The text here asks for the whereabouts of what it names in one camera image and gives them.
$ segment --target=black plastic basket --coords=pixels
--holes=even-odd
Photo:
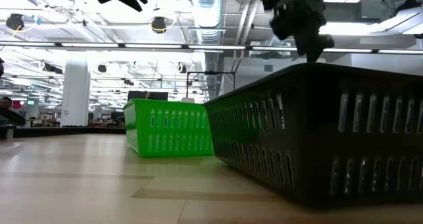
[[[304,63],[204,105],[216,157],[293,200],[421,200],[423,77]]]

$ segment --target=person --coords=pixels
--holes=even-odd
[[[18,110],[12,108],[12,104],[13,102],[9,97],[3,97],[0,99],[0,108],[4,108],[19,114]],[[5,118],[4,116],[0,115],[0,126],[7,125],[8,123],[9,123],[9,120]]]

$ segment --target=ceiling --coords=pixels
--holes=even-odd
[[[363,0],[325,1],[338,5],[357,5]],[[384,3],[381,0],[371,1],[379,4],[383,20],[393,14],[393,11],[386,7],[388,5],[384,6],[386,1]],[[401,1],[404,0],[389,0],[388,3],[396,7],[395,3]],[[214,28],[223,32],[222,44],[267,45],[272,41],[273,44],[294,45],[291,39],[285,42],[272,39],[273,34],[268,25],[272,12],[264,11],[260,1],[223,0],[223,2],[223,22]],[[143,11],[139,13],[116,0],[103,5],[97,0],[0,0],[0,41],[198,43],[199,28],[196,20],[198,17],[208,16],[207,14],[198,16],[190,0],[149,0],[148,4],[141,6]],[[6,20],[12,13],[24,15],[25,27],[22,32],[15,33],[6,27]],[[347,15],[348,11],[343,11],[341,14]],[[165,18],[168,28],[164,34],[155,33],[151,29],[150,22],[155,17]],[[334,28],[346,28],[346,26],[347,24],[341,26],[337,24]],[[328,31],[336,34],[335,29],[328,28]],[[415,45],[412,35],[403,34],[345,36],[340,33],[334,37],[336,47],[341,48],[404,49]],[[8,46],[0,49],[0,57],[6,61],[5,75],[9,76],[0,81],[0,96],[7,95],[21,100],[40,98],[42,100],[40,104],[46,108],[54,108],[61,104],[63,75],[43,71],[42,66],[49,63],[65,73],[66,61],[71,56],[70,51]],[[203,71],[205,66],[204,52],[198,50],[146,52],[108,49],[85,51],[84,54],[90,61],[93,78],[90,94],[91,109],[94,106],[121,108],[126,101],[128,90],[167,91],[170,92],[170,100],[180,101],[186,93],[186,74],[179,73],[177,66],[184,65],[188,71]],[[224,68],[230,71],[234,60],[233,54],[225,52],[224,56]],[[276,71],[298,62],[295,61],[297,57],[295,53],[279,57],[275,57],[274,54],[268,56],[269,58],[263,58],[260,54],[246,54],[240,63],[237,75],[265,76],[270,73],[263,70],[262,66],[265,64],[275,65],[273,71]],[[334,61],[340,56],[342,54],[323,54],[322,60]],[[106,73],[98,71],[97,67],[100,64],[107,66]],[[134,86],[125,85],[122,78],[130,79]],[[194,81],[190,87],[190,97],[196,102],[203,102],[209,98],[206,78],[198,76],[197,79],[198,81]]]

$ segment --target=fluorescent light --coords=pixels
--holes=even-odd
[[[116,48],[119,45],[116,43],[62,43],[62,46],[74,46],[74,47],[100,47],[100,48]]]
[[[327,48],[324,52],[338,52],[338,53],[370,53],[371,49],[340,49],[340,48]]]
[[[362,36],[373,31],[374,25],[360,22],[328,22],[320,27],[319,34],[338,36]]]
[[[212,32],[226,32],[224,28],[196,28],[196,27],[188,27],[188,30],[195,30],[195,31],[212,31]]]
[[[253,46],[252,50],[275,51],[275,52],[296,52],[297,48],[274,47],[274,46]]]
[[[245,46],[214,46],[214,45],[192,45],[190,49],[199,50],[245,50]]]
[[[423,50],[379,50],[380,54],[423,55]]]
[[[51,42],[0,42],[0,46],[55,46]]]
[[[163,44],[125,44],[127,48],[151,48],[151,49],[181,49],[181,45],[163,45]]]

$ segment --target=desk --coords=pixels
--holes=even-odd
[[[116,122],[89,122],[88,126],[96,128],[115,128]]]

